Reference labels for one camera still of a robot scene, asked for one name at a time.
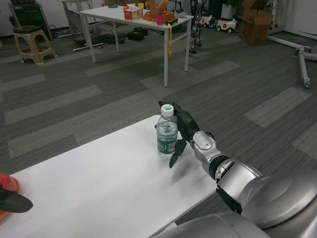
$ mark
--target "plastic bottle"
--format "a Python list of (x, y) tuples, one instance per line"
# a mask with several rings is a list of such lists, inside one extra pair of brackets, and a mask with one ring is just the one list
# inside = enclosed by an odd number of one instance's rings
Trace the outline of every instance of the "plastic bottle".
[(161, 117), (158, 119), (158, 153), (162, 158), (170, 159), (175, 151), (178, 128), (174, 117), (174, 107), (165, 104), (161, 108)]

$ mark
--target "white desk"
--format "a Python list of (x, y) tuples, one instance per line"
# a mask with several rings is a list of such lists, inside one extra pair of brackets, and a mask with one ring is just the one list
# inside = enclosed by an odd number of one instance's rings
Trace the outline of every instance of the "white desk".
[[(96, 17), (100, 19), (105, 19), (113, 22), (113, 31), (117, 46), (117, 51), (119, 52), (119, 43), (118, 43), (118, 36), (116, 32), (116, 24), (115, 22), (125, 23), (125, 24), (132, 24), (137, 26), (143, 26), (146, 28), (156, 29), (164, 31), (164, 86), (167, 87), (167, 77), (168, 77), (168, 54), (169, 54), (169, 27), (165, 24), (162, 26), (158, 26), (156, 22), (146, 21), (143, 19), (138, 20), (126, 20), (124, 19), (124, 12), (123, 7), (119, 6), (118, 8), (108, 8), (107, 6), (98, 7), (90, 10), (85, 10), (80, 12), (80, 17), (82, 19), (82, 24), (85, 28), (85, 37), (88, 46), (90, 46), (91, 54), (93, 57), (93, 62), (96, 62), (96, 57), (94, 54), (94, 48), (92, 47), (91, 37), (89, 35), (89, 26), (87, 17)], [(173, 42), (177, 40), (187, 37), (186, 42), (186, 57), (185, 57), (185, 71), (188, 69), (188, 56), (189, 56), (189, 45), (190, 45), (190, 32), (191, 32), (191, 20), (193, 16), (186, 16), (183, 18), (179, 18), (178, 22), (174, 23), (172, 27), (178, 26), (179, 24), (187, 22), (187, 31), (185, 34), (175, 38)]]
[(153, 116), (12, 176), (34, 207), (1, 238), (147, 238), (214, 193), (188, 145), (175, 166), (157, 155)]

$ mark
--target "stool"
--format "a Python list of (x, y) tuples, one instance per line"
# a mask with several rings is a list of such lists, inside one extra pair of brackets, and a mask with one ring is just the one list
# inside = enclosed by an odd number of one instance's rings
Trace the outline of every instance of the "stool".
[[(39, 35), (43, 36), (47, 46), (39, 44), (36, 38)], [(29, 45), (29, 48), (22, 49), (19, 43), (19, 38), (23, 38)], [(24, 59), (30, 58), (34, 60), (36, 65), (40, 65), (44, 63), (44, 56), (53, 54), (55, 58), (57, 57), (51, 43), (39, 26), (23, 26), (22, 29), (14, 29), (14, 39), (18, 51), (22, 56), (22, 63), (24, 63)]]

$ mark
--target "yellow lanyard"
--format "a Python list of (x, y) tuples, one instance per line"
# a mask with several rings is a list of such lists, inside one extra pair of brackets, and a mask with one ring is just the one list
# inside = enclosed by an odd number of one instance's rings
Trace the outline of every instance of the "yellow lanyard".
[(170, 24), (168, 24), (169, 27), (169, 57), (172, 57), (172, 26)]

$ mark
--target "toy car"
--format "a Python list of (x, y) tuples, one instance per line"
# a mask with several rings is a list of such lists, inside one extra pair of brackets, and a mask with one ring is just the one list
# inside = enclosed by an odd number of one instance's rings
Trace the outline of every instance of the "toy car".
[(200, 21), (200, 24), (206, 27), (214, 27), (215, 26), (215, 18), (213, 16), (202, 16), (202, 20)]
[(236, 19), (226, 19), (220, 18), (217, 24), (217, 31), (226, 30), (228, 33), (235, 32), (237, 28), (237, 20)]

